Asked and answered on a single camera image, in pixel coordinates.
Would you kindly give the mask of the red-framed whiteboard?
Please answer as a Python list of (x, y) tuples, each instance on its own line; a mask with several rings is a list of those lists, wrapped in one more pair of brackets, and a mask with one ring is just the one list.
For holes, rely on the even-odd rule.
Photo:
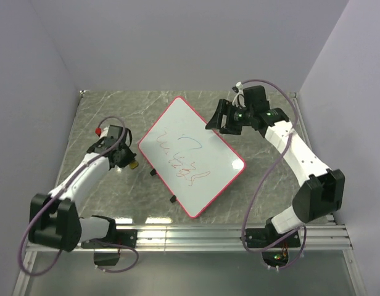
[(197, 218), (246, 168), (245, 160), (182, 97), (138, 143), (186, 214)]

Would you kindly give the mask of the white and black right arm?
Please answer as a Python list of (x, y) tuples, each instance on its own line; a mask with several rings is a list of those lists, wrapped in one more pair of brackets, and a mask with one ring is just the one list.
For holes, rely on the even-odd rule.
[(341, 209), (345, 176), (322, 162), (301, 139), (281, 108), (271, 108), (263, 86), (234, 87), (232, 101), (220, 99), (206, 129), (240, 135), (249, 126), (280, 153), (300, 186), (290, 207), (269, 219), (265, 240), (281, 245), (287, 232)]

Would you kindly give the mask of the yellow and black eraser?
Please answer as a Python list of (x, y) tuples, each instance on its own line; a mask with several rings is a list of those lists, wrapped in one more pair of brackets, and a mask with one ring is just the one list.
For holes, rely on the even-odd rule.
[(133, 161), (128, 166), (131, 170), (134, 170), (135, 168), (139, 166), (139, 163), (137, 161)]

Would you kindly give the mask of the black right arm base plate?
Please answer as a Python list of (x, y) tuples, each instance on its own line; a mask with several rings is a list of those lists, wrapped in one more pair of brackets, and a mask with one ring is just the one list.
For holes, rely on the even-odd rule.
[(299, 238), (299, 232), (293, 232), (290, 236), (285, 239), (281, 239), (289, 232), (284, 234), (278, 234), (273, 229), (267, 228), (245, 228), (245, 245), (249, 249), (264, 249), (278, 241), (273, 247), (300, 247), (301, 242)]

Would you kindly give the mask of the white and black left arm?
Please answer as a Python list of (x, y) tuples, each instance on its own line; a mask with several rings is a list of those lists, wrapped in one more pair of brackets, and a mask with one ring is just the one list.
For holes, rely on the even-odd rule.
[(96, 129), (99, 136), (76, 169), (48, 194), (36, 194), (30, 204), (28, 240), (32, 243), (70, 252), (79, 243), (96, 240), (103, 248), (117, 243), (113, 218), (93, 215), (80, 218), (78, 209), (91, 188), (111, 169), (136, 162), (131, 151), (132, 132), (110, 125)]

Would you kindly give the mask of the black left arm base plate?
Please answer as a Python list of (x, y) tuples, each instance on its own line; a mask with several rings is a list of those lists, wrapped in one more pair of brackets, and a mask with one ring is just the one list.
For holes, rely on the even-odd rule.
[(106, 249), (113, 245), (135, 248), (138, 231), (136, 229), (118, 229), (111, 239), (93, 239), (81, 243), (83, 249)]

